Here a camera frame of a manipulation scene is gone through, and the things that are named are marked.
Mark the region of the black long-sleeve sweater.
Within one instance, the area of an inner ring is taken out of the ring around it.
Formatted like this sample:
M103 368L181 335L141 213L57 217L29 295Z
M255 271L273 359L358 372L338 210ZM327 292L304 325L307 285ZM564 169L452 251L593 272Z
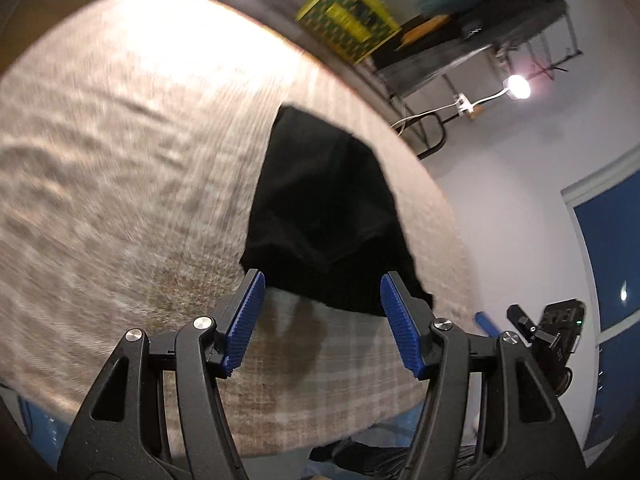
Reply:
M292 106L280 107L271 127L240 263L270 287L347 312L383 315L390 271L411 296L432 299L375 154Z

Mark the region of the grey plaid long coat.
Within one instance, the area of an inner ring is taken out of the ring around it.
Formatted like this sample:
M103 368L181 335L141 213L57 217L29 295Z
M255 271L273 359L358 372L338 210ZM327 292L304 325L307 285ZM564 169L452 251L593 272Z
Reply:
M375 73L395 96L408 96L480 52L518 50L566 12L565 0L485 0L412 44L382 47Z

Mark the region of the yellow green storage box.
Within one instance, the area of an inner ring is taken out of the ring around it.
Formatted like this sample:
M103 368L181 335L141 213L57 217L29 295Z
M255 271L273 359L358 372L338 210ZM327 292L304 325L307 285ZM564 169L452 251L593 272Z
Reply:
M296 21L352 65L400 32L382 0L309 0Z

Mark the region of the beige plaid bed blanket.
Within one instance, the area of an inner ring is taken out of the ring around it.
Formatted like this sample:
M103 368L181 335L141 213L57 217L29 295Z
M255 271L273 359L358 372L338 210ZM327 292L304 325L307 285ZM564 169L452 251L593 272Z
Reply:
M1 79L2 380L70 422L126 330L176 330L233 292L287 105L370 148L436 314L470 330L454 213L357 93L213 0L96 0Z

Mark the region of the blue window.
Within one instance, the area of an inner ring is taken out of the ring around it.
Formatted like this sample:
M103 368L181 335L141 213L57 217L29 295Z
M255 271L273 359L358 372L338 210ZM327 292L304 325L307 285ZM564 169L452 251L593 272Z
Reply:
M604 450L639 401L639 149L562 191L589 283L596 358L585 451Z

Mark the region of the white clip-on lamp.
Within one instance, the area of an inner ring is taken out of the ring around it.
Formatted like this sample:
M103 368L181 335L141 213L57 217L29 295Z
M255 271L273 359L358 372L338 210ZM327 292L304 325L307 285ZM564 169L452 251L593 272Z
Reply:
M400 136L407 128L413 126L417 122L420 122L420 120L427 118L427 116L435 116L438 118L438 114L440 112L449 110L450 108L453 108L456 111L456 114L454 114L456 117L462 115L471 116L474 115L476 110L482 105L498 100L503 96L508 96L514 101L524 101L528 100L531 95L532 87L530 86L527 78L520 74L510 75L503 81L502 89L490 96L484 96L484 98L472 102L464 93L457 93L454 96L454 102L400 118L396 120L396 122L393 122L390 125L390 128L394 129L397 132L397 135Z

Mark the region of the orange hanging garment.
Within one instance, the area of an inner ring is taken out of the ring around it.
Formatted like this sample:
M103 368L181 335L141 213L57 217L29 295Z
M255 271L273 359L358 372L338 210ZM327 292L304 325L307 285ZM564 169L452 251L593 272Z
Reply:
M447 14L436 15L434 16L434 18L430 18L424 23L421 23L420 25L416 25L412 29L409 29L408 32L405 32L401 37L401 44L403 46L406 46L407 44L413 44L422 37L441 28L449 21L450 16Z

